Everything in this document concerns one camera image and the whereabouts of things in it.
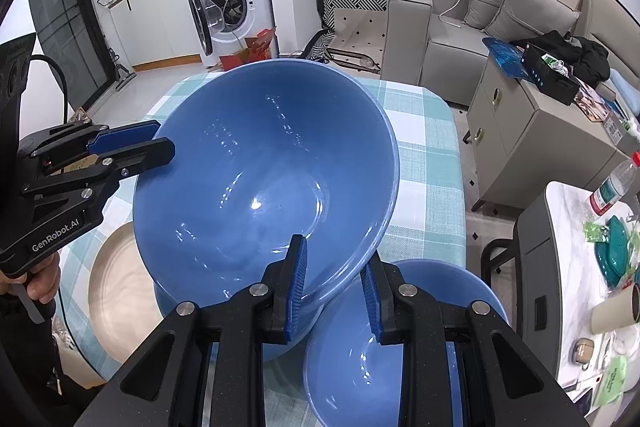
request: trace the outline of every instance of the beige plate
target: beige plate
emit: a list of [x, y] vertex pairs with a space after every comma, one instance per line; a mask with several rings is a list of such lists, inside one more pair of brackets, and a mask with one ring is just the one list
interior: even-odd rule
[[131, 222], [113, 232], [98, 252], [89, 277], [89, 314], [98, 341], [119, 362], [162, 320]]

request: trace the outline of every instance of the sofa armrest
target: sofa armrest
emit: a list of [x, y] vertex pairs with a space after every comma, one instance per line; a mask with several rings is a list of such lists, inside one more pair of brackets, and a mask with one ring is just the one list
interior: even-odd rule
[[429, 36], [432, 0], [387, 0], [380, 78], [417, 86]]

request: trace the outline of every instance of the bottle label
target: bottle label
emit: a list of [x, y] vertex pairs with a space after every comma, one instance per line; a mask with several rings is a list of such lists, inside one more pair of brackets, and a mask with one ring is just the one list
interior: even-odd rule
[[602, 185], [589, 197], [593, 212], [601, 216], [609, 210], [613, 204], [620, 199], [620, 195], [613, 188], [611, 177], [607, 177]]

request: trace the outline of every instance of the plastic water bottle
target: plastic water bottle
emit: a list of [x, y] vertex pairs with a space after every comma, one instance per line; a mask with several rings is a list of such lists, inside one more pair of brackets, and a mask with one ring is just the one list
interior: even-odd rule
[[631, 188], [640, 167], [640, 152], [634, 152], [630, 160], [624, 160], [589, 196], [591, 209], [601, 216]]

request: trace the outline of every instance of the beige cup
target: beige cup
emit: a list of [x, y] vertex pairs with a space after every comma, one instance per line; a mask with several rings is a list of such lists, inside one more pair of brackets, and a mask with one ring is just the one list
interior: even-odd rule
[[591, 311], [591, 332], [615, 331], [633, 326], [640, 320], [640, 287], [627, 286], [598, 304]]

